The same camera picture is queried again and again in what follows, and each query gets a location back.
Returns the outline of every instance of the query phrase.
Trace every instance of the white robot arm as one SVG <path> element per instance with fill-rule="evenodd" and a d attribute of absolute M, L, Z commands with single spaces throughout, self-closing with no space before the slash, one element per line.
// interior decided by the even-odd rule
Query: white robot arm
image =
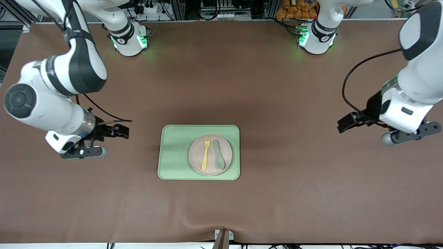
<path fill-rule="evenodd" d="M 340 132 L 373 121 L 382 121 L 391 130 L 382 137 L 386 145 L 441 131 L 437 122 L 426 122 L 425 116 L 443 99 L 443 1 L 433 1 L 414 13 L 399 35 L 403 56 L 408 65 L 373 95 L 362 111 L 372 120 L 350 113 L 338 123 Z"/>
<path fill-rule="evenodd" d="M 70 50 L 24 65 L 20 80 L 6 92 L 5 110 L 20 122 L 48 131 L 47 142 L 61 154 L 84 139 L 113 137 L 110 127 L 98 125 L 101 119 L 70 99 L 98 92 L 107 79 L 79 4 L 75 0 L 38 0 L 38 3 L 62 19 L 66 16 L 64 37 Z M 94 150 L 98 151 L 96 156 L 106 152 L 101 147 Z"/>
<path fill-rule="evenodd" d="M 134 56 L 148 47 L 148 34 L 144 25 L 129 21 L 124 11 L 118 6 L 126 4 L 129 0 L 77 0 L 85 11 L 103 22 L 111 34 L 114 47 L 124 56 Z M 25 9 L 45 16 L 31 0 L 17 0 Z M 58 16 L 52 10 L 47 10 L 51 15 Z"/>
<path fill-rule="evenodd" d="M 344 18 L 342 5 L 360 7 L 369 5 L 373 0 L 317 0 L 320 11 L 314 22 L 307 22 L 306 31 L 300 39 L 300 47 L 311 54 L 323 54 L 335 38 L 335 32 Z"/>

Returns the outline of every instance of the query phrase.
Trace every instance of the table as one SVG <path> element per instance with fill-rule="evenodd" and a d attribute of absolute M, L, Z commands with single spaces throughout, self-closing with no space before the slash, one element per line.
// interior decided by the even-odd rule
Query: table
<path fill-rule="evenodd" d="M 344 76 L 398 48 L 402 23 L 343 22 L 318 56 L 272 21 L 161 23 L 149 51 L 130 58 L 90 25 L 109 74 L 90 97 L 134 120 L 130 139 L 100 143 L 104 158 L 62 160 L 45 131 L 0 111 L 0 242 L 206 241 L 215 229 L 248 243 L 443 242 L 442 134 L 386 147 L 380 127 L 336 129 L 352 111 Z M 23 64 L 66 51 L 54 25 L 33 24 L 1 96 Z M 364 108 L 405 65 L 401 53 L 364 64 L 348 98 Z M 429 120 L 442 122 L 442 111 Z M 161 131 L 174 124 L 238 126 L 240 178 L 160 180 Z"/>

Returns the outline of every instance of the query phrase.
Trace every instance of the yellow fork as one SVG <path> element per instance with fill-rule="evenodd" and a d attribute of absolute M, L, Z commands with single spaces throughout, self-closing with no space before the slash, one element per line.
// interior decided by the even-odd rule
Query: yellow fork
<path fill-rule="evenodd" d="M 203 154 L 203 162 L 202 162 L 202 170 L 206 170 L 208 168 L 208 149 L 211 145 L 211 137 L 205 137 L 205 153 Z"/>

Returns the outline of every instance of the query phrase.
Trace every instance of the green tray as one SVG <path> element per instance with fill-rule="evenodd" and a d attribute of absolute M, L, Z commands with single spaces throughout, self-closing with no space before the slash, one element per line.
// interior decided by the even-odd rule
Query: green tray
<path fill-rule="evenodd" d="M 192 142 L 206 134 L 217 134 L 228 140 L 232 161 L 219 175 L 206 176 L 196 172 L 189 162 Z M 224 180 L 240 176 L 240 130 L 235 125 L 167 125 L 162 131 L 159 177 L 163 180 Z"/>

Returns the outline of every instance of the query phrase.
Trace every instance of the plate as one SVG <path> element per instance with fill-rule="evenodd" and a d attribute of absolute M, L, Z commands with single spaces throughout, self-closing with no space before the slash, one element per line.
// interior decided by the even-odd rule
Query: plate
<path fill-rule="evenodd" d="M 208 164 L 206 170 L 202 170 L 203 155 L 205 153 L 205 138 L 206 136 L 211 137 L 211 143 L 208 148 Z M 217 158 L 214 147 L 214 140 L 218 140 L 220 147 L 220 153 L 222 155 L 223 161 L 225 162 L 225 167 L 219 169 L 217 167 Z M 202 175 L 218 175 L 225 171 L 231 164 L 232 161 L 232 148 L 229 142 L 222 136 L 216 134 L 207 134 L 197 138 L 191 145 L 189 149 L 189 162 L 195 171 Z"/>

